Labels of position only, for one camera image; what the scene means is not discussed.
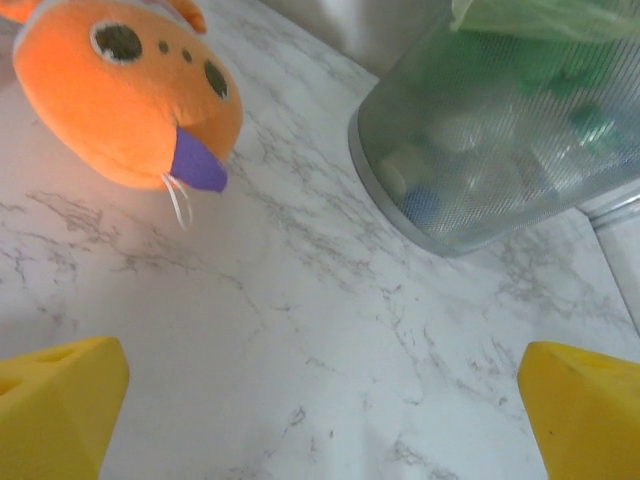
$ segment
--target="metal edge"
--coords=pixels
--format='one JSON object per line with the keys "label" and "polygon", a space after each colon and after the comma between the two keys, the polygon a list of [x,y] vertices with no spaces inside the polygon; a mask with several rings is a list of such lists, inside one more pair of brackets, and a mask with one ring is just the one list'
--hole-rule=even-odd
{"label": "metal edge", "polygon": [[634,190],[593,210],[587,216],[593,228],[600,228],[634,217],[639,213],[638,205],[640,205],[640,190]]}
{"label": "metal edge", "polygon": [[364,150],[362,149],[362,144],[360,143],[360,129],[358,125],[359,111],[359,109],[356,109],[349,121],[349,150],[351,152],[351,159],[356,172],[358,173],[365,190],[373,200],[373,203],[376,204],[378,209],[380,209],[383,215],[387,217],[387,220],[389,220],[396,230],[420,248],[443,257],[457,257],[461,255],[461,252],[447,248],[430,239],[424,232],[418,229],[418,227],[404,216],[393,200],[391,200],[389,195],[387,195],[387,192],[384,190],[382,185],[380,185],[380,182],[378,182],[377,177],[373,173]]}

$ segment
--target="metal wire mesh bin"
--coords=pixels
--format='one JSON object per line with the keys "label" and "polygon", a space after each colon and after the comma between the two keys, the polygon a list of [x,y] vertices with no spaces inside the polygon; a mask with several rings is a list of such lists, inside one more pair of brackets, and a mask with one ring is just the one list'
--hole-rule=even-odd
{"label": "metal wire mesh bin", "polygon": [[640,177],[639,40],[454,32],[438,13],[349,128],[402,233],[460,255]]}

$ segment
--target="purple nose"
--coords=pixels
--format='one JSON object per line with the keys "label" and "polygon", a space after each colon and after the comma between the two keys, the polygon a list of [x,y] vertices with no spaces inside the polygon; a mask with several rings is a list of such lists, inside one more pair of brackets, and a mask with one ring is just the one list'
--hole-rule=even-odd
{"label": "purple nose", "polygon": [[227,171],[222,162],[200,140],[180,127],[169,173],[199,190],[222,192],[227,186]]}

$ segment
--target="gray veining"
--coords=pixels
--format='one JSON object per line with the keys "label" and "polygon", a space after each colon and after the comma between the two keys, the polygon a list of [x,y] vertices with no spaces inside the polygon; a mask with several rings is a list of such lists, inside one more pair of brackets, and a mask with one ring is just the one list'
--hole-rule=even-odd
{"label": "gray veining", "polygon": [[588,221],[456,260],[419,250],[349,158],[375,79],[257,1],[206,9],[245,126],[228,191],[189,192],[189,233],[166,193],[107,182],[38,121],[0,27],[1,356],[121,339],[105,480],[544,478],[526,345],[640,359]]}

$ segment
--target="green plastic bag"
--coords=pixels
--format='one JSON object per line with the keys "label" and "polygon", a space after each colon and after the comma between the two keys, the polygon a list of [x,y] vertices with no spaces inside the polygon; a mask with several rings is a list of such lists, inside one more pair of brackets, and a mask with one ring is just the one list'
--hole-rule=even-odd
{"label": "green plastic bag", "polygon": [[452,0],[454,30],[603,43],[640,38],[638,0]]}

